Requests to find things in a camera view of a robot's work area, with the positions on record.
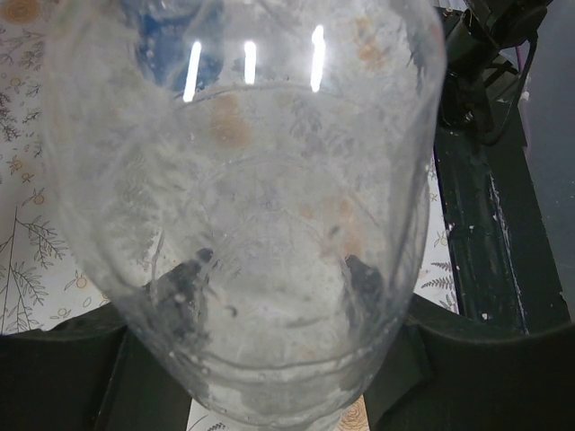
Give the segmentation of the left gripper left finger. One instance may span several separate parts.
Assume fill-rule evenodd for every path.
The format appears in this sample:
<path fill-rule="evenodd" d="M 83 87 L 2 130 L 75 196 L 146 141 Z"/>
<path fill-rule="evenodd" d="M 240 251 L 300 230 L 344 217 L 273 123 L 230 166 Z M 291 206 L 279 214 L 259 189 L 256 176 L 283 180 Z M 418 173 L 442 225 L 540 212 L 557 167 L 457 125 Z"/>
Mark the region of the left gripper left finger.
<path fill-rule="evenodd" d="M 190 405 L 110 304 L 1 337 L 3 430 L 183 430 Z"/>

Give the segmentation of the blue label water bottle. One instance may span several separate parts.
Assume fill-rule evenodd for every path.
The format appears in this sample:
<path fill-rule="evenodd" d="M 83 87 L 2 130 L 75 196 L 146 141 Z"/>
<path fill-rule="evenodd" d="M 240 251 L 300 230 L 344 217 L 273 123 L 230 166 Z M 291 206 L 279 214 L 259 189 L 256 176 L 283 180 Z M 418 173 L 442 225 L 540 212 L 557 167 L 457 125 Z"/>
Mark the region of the blue label water bottle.
<path fill-rule="evenodd" d="M 124 1 L 138 32 L 135 55 L 144 77 L 183 92 L 194 43 L 201 44 L 195 89 L 215 83 L 223 68 L 222 1 Z"/>

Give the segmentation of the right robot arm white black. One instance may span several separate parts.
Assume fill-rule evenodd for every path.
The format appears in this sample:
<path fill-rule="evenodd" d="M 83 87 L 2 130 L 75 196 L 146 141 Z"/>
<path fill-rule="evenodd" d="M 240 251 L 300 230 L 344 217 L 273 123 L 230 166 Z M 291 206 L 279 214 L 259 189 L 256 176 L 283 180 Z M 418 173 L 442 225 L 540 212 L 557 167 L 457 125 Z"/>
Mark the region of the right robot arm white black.
<path fill-rule="evenodd" d="M 438 124 L 462 130 L 479 144 L 496 145 L 509 127 L 535 57 L 538 29 L 549 1 L 467 1 L 463 11 L 437 9 L 445 33 L 447 72 L 439 104 Z M 525 64 L 518 72 L 516 90 L 507 114 L 495 128 L 487 89 L 514 66 L 497 64 L 507 48 L 529 44 Z"/>

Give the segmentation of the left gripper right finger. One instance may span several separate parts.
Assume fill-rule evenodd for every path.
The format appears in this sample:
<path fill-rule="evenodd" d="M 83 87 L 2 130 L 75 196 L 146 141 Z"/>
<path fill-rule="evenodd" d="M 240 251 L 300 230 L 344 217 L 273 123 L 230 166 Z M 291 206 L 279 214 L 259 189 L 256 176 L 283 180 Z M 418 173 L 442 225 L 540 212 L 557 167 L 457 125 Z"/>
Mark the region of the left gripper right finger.
<path fill-rule="evenodd" d="M 513 333 L 415 295 L 364 400 L 372 430 L 572 430 L 574 326 Z"/>

